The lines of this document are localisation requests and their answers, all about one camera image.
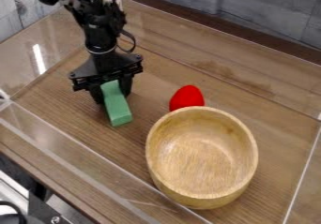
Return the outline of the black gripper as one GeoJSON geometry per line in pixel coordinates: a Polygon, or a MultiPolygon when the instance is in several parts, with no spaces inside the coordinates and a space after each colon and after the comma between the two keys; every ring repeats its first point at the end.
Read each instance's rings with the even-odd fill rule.
{"type": "MultiPolygon", "coordinates": [[[[94,85],[119,81],[124,97],[131,94],[133,78],[143,72],[143,56],[133,53],[110,52],[92,54],[87,61],[70,72],[72,89],[90,90],[94,85]]],[[[104,103],[102,90],[91,89],[90,95],[96,104],[104,103]]]]}

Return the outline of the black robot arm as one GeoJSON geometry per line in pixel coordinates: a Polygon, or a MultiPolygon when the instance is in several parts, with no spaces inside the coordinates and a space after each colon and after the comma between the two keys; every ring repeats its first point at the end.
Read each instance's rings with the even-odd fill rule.
{"type": "Polygon", "coordinates": [[[118,81],[120,93],[131,93],[133,78],[143,72],[143,57],[134,53],[135,37],[124,30],[127,17],[120,0],[39,0],[60,3],[84,33],[87,61],[70,72],[72,90],[86,90],[98,104],[104,102],[100,86],[118,81]]]}

